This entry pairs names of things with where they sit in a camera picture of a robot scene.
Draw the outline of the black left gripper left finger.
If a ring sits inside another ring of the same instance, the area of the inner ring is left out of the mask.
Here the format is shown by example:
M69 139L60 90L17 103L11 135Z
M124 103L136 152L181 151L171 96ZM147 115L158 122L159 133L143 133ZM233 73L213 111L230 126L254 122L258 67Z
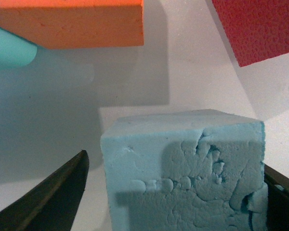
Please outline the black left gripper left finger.
M85 191L85 150L0 211L0 231L69 231Z

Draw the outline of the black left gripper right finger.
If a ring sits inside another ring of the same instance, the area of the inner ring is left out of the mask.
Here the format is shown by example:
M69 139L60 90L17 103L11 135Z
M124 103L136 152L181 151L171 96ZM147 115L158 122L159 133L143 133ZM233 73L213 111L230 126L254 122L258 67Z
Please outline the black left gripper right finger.
M289 178L268 165L264 174L268 185L268 230L289 231Z

